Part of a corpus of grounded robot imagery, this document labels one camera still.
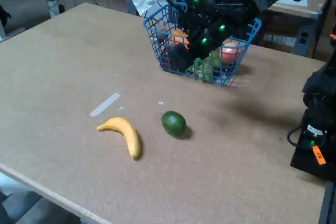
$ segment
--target wooden table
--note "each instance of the wooden table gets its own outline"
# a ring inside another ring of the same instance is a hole
[[[285,135],[322,63],[251,46],[215,87],[162,71],[142,22],[83,4],[0,45],[0,170],[92,223],[317,223],[324,182],[289,166]],[[191,139],[165,133],[167,110]],[[139,131],[138,162],[96,131],[112,116]]]

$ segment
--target blue wire basket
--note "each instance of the blue wire basket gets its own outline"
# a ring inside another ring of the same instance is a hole
[[[184,3],[176,3],[186,9]],[[148,17],[143,25],[148,31],[149,39],[153,47],[156,59],[160,67],[168,72],[180,74],[204,82],[225,86],[237,71],[241,60],[251,44],[251,41],[261,27],[261,21],[255,19],[248,24],[246,34],[241,38],[229,37],[218,49],[212,51],[203,60],[197,58],[194,64],[185,72],[173,70],[168,59],[167,51],[170,47],[183,43],[187,48],[187,34],[177,28],[178,11],[167,4]]]

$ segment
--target yellow banana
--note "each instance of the yellow banana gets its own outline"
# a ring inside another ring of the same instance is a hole
[[[97,127],[98,131],[113,130],[118,131],[124,135],[127,147],[131,157],[137,159],[140,155],[140,140],[137,131],[133,125],[125,118],[111,118],[106,123]]]

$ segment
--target floor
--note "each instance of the floor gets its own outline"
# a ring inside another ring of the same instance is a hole
[[[127,12],[126,3],[106,0],[96,1],[100,6]],[[73,8],[75,0],[61,0],[60,2],[68,10]],[[76,0],[77,5],[84,2],[94,4],[92,0]],[[12,16],[5,27],[7,33],[21,27],[29,29],[50,18],[46,0],[0,0],[0,5]]]

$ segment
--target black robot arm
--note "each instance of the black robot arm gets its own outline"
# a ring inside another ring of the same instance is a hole
[[[176,45],[168,50],[174,70],[184,72],[196,58],[206,58],[223,41],[246,27],[260,13],[278,0],[184,0],[178,27],[188,34],[188,49]]]

